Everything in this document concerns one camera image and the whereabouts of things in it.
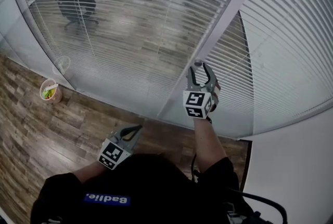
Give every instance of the wrist strap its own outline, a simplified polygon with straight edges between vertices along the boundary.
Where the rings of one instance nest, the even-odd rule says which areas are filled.
[[[206,117],[206,120],[207,120],[207,121],[209,121],[209,122],[210,122],[210,124],[213,124],[213,123],[212,123],[212,119],[211,119],[211,118],[209,118],[208,116]]]

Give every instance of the blue logo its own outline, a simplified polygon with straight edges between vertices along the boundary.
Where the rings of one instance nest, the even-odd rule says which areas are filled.
[[[128,196],[87,193],[84,202],[103,205],[129,206],[131,204],[131,198]]]

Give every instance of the person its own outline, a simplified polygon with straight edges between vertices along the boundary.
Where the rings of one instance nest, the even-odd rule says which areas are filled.
[[[227,212],[253,213],[211,123],[194,119],[198,182],[161,155],[133,154],[109,170],[99,162],[45,181],[33,204],[31,223],[114,221],[229,223]]]

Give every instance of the window blind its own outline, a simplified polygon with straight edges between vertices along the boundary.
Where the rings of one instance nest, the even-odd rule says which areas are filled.
[[[77,90],[155,117],[229,0],[24,0]]]
[[[220,135],[258,134],[333,105],[332,13],[333,0],[245,0],[206,57],[221,84],[211,114]],[[179,110],[165,120],[183,122]]]

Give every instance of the cable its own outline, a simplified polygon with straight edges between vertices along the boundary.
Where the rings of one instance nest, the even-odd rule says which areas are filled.
[[[228,187],[225,187],[226,189],[232,191],[232,192],[235,192],[235,193],[238,193],[240,194],[241,196],[244,196],[244,197],[247,197],[247,198],[250,198],[250,199],[253,199],[253,200],[257,200],[259,202],[262,202],[264,204],[267,204],[267,205],[270,205],[272,207],[274,207],[276,210],[278,210],[282,216],[282,223],[283,224],[288,224],[288,221],[287,221],[287,212],[285,210],[285,208],[283,206],[281,206],[280,204],[272,201],[272,200],[269,200],[267,198],[263,198],[261,196],[257,196],[257,195],[254,195],[254,194],[249,194],[249,193],[243,193],[243,192],[240,192],[240,191],[236,191],[236,190],[233,190],[233,189],[230,189]]]
[[[192,159],[192,163],[191,163],[191,175],[192,175],[192,181],[193,182],[195,181],[195,179],[194,179],[195,172],[198,172],[198,171],[194,170],[194,161],[196,160],[196,157],[197,157],[197,154],[194,155],[194,157]],[[262,202],[264,204],[267,204],[267,205],[270,205],[270,206],[274,207],[281,214],[281,216],[282,216],[282,223],[283,224],[288,224],[288,221],[287,221],[287,212],[286,212],[285,208],[283,206],[281,206],[280,204],[278,204],[278,203],[276,203],[276,202],[274,202],[272,200],[269,200],[267,198],[263,198],[261,196],[257,196],[257,195],[250,194],[250,193],[244,193],[244,192],[236,191],[236,190],[231,189],[229,187],[225,187],[225,189],[228,189],[231,192],[240,194],[241,196],[244,196],[244,197],[247,197],[247,198],[250,198],[250,199],[253,199],[253,200],[257,200],[259,202]]]
[[[194,161],[196,160],[197,153],[194,155],[191,163],[191,175],[192,175],[192,181],[194,182]]]

